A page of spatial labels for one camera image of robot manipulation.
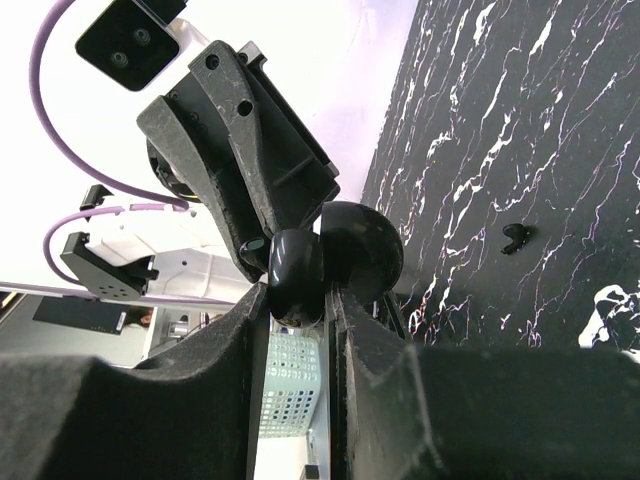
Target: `small black object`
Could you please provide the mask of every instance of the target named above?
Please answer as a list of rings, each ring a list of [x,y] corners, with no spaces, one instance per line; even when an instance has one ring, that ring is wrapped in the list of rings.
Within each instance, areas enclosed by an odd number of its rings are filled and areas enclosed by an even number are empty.
[[[112,196],[113,193],[109,191],[107,187],[102,184],[97,184],[89,187],[87,193],[85,193],[84,198],[82,199],[82,203],[80,204],[80,211],[84,212],[85,210],[91,210],[92,208],[99,207],[104,203],[105,197]]]
[[[33,315],[36,322],[120,335],[126,307],[117,303],[87,302],[84,298],[45,297]]]
[[[252,238],[240,247],[242,261],[267,273],[269,270],[269,248],[271,242],[264,237]]]
[[[300,480],[320,480],[320,469],[317,465],[305,465]]]
[[[320,237],[283,230],[271,240],[269,309],[286,327],[315,325],[324,312],[324,265]]]
[[[376,210],[351,202],[325,203],[320,235],[326,279],[348,285],[363,304],[378,300],[400,278],[402,240]]]
[[[149,280],[158,277],[149,270],[150,258],[143,258],[123,267],[114,267],[86,248],[87,234],[69,235],[60,258],[80,283],[103,299],[130,302],[140,298]]]
[[[179,97],[178,92],[173,93],[176,98]],[[200,199],[191,191],[191,189],[182,183],[175,172],[162,155],[147,140],[147,155],[149,156],[149,164],[154,175],[160,181],[162,186],[173,193],[176,197],[190,203],[200,203]]]
[[[164,25],[184,8],[182,0],[114,0],[76,42],[76,52],[126,89],[140,91],[180,53]]]
[[[502,229],[502,233],[512,240],[509,245],[502,249],[502,253],[505,255],[511,255],[512,253],[520,250],[524,246],[524,243],[527,240],[527,235],[529,234],[527,227],[521,223],[510,223],[509,225],[505,225]]]

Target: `black plastic housing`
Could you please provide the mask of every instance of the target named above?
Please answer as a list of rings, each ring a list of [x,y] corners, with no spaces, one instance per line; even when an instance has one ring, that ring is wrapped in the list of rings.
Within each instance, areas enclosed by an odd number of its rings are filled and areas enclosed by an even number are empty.
[[[155,1],[151,5],[158,11],[144,3],[114,0],[76,42],[80,57],[134,92],[151,83],[180,53],[178,41],[165,25],[184,3]]]
[[[114,267],[86,248],[88,235],[69,235],[60,258],[82,285],[101,299],[131,302],[146,293],[149,280],[158,278],[150,270],[151,258],[143,258],[123,267]]]
[[[111,193],[111,191],[101,183],[92,185],[87,190],[87,193],[84,194],[84,198],[80,204],[80,211],[84,212],[85,210],[96,208],[104,203],[105,197],[110,197],[112,195],[113,193]]]

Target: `light blue basket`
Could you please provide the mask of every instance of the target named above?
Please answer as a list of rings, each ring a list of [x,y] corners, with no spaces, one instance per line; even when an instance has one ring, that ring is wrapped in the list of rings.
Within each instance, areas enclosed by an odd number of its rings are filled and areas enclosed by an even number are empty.
[[[259,437],[306,435],[321,386],[318,342],[312,338],[272,333]]]

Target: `black mounting bracket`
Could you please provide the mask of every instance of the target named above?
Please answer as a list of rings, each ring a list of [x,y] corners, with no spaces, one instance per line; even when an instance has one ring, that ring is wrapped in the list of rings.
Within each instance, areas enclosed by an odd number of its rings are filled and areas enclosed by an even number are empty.
[[[84,212],[86,210],[91,210],[93,208],[99,207],[104,203],[105,197],[109,197],[112,195],[113,193],[111,193],[109,189],[101,183],[92,185],[87,190],[87,193],[84,194],[82,203],[80,203],[80,211]],[[88,222],[89,220],[91,220],[91,217],[87,217],[86,220]]]
[[[264,74],[265,61],[253,43],[236,52],[213,42],[137,120],[157,158],[211,212],[251,282],[263,272],[240,258],[240,247],[311,228],[340,190],[337,169]]]
[[[69,235],[60,258],[82,285],[99,298],[137,300],[146,293],[149,280],[158,278],[158,271],[150,268],[152,257],[114,267],[87,249],[88,238],[83,232]]]

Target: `black marble surface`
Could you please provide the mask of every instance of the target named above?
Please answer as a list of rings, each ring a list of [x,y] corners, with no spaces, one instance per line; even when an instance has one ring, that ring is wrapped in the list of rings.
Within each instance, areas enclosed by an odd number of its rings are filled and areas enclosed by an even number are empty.
[[[416,340],[640,354],[639,49],[638,0],[420,2],[363,195]]]

